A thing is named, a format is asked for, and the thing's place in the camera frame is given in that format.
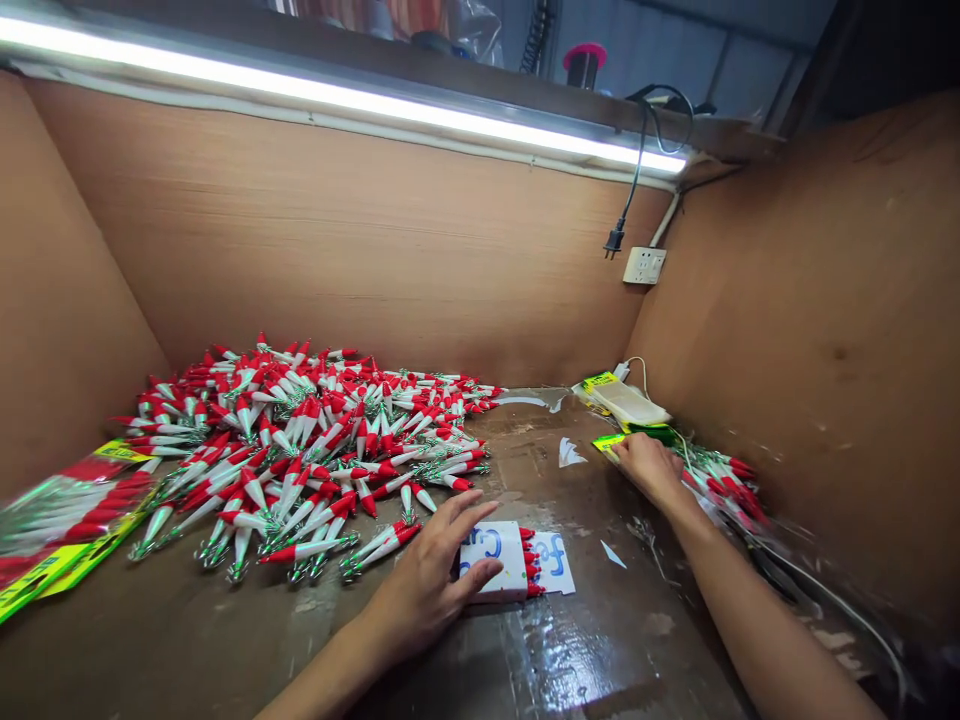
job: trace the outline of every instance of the wall outlet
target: wall outlet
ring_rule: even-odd
[[[623,281],[640,285],[656,285],[663,269],[667,251],[660,248],[637,247],[630,251]]]

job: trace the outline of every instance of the light fixture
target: light fixture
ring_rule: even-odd
[[[170,75],[208,80],[234,87],[261,90],[274,95],[312,100],[341,108],[409,120],[434,127],[450,128],[485,137],[511,140],[526,145],[598,157],[625,165],[637,164],[637,150],[593,140],[471,115],[470,113],[425,105],[410,100],[378,95],[280,75],[217,60],[159,50],[145,45],[108,40],[74,30],[38,23],[0,18],[0,42],[39,48],[67,55],[155,70]],[[686,160],[644,151],[642,167],[677,174]]]

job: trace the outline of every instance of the wooden wall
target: wooden wall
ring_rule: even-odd
[[[0,73],[0,499],[93,450],[167,362],[20,80]]]
[[[30,82],[161,346],[313,338],[384,367],[572,383],[642,291],[602,246],[627,186],[336,130]],[[669,194],[640,188],[626,246]]]
[[[960,631],[960,94],[694,190],[629,351],[767,501],[914,620]]]

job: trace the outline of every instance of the person's right hand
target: person's right hand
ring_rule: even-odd
[[[495,501],[474,505],[482,495],[469,490],[437,508],[360,614],[360,625],[373,636],[371,644],[378,652],[386,653],[387,665],[434,642],[470,598],[503,569],[499,560],[484,558],[462,578],[450,578],[460,543],[500,505]]]
[[[613,450],[620,466],[644,495],[670,519],[702,515],[696,497],[681,481],[683,461],[644,433],[627,435]]]

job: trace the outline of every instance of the work table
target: work table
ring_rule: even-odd
[[[374,685],[352,715],[747,717],[669,529],[590,445],[613,428],[566,397],[555,414],[505,405],[467,430],[491,452],[490,474],[475,478],[486,498],[503,503],[490,519],[560,532],[577,591],[470,608],[434,648]],[[587,462],[559,467],[564,437]],[[348,527],[366,538],[399,519],[398,500],[378,507],[377,521],[358,516]],[[652,525],[663,572],[678,586],[661,576],[638,520]],[[208,531],[140,565],[126,560],[128,539],[73,591],[0,626],[4,716],[252,717],[362,609],[395,562],[346,587],[330,563],[315,587],[298,590],[286,584],[286,568],[254,567],[233,588],[225,566],[203,575],[192,559]]]

